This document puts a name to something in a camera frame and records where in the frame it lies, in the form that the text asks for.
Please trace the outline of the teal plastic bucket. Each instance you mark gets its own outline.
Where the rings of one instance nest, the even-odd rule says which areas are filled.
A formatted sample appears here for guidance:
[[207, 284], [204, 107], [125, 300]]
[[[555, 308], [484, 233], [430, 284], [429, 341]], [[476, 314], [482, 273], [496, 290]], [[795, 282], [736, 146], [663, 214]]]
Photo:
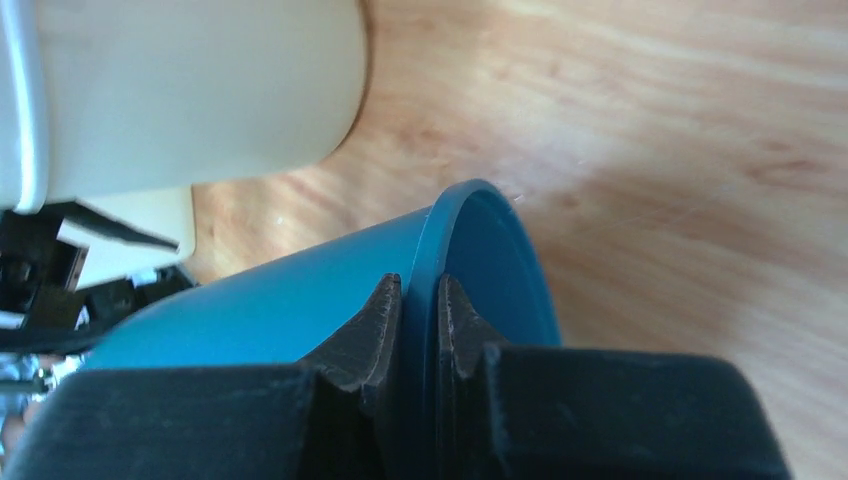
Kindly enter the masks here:
[[474, 309], [514, 344], [557, 346], [556, 312], [533, 245], [510, 202], [475, 179], [429, 207], [154, 304], [113, 330], [89, 369], [291, 363], [365, 304], [387, 273], [401, 278], [401, 391], [390, 463], [437, 473], [437, 286], [455, 277]]

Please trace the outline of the beige round bucket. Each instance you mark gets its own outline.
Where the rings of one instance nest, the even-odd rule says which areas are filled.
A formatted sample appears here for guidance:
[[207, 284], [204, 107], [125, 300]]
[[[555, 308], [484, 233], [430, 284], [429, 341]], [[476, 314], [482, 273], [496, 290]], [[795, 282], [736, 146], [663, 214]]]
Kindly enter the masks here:
[[5, 1], [1, 205], [321, 161], [366, 84], [358, 1]]

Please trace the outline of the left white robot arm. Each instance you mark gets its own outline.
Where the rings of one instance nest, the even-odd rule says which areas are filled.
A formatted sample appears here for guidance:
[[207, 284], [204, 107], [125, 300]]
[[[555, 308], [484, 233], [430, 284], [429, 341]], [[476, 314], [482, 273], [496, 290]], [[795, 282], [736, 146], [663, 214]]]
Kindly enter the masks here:
[[177, 250], [176, 241], [140, 230], [79, 202], [36, 213], [1, 213], [1, 351], [24, 356], [91, 350], [146, 307], [196, 287], [179, 265], [154, 270], [152, 282], [130, 278], [78, 285], [88, 248], [59, 237], [64, 223], [107, 240]]

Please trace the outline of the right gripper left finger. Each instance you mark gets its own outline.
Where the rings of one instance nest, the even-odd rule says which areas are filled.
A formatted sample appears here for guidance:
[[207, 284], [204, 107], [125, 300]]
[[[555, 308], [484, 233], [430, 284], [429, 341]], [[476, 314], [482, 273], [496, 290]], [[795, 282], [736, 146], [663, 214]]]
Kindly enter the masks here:
[[400, 277], [289, 364], [72, 375], [14, 449], [7, 479], [384, 479]]

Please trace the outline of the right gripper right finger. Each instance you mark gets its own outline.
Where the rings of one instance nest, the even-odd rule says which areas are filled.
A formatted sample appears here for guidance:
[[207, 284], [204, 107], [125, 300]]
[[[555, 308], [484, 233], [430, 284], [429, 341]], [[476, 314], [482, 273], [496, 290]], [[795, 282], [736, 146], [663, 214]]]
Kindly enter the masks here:
[[751, 385], [714, 357], [509, 343], [438, 288], [442, 479], [788, 479]]

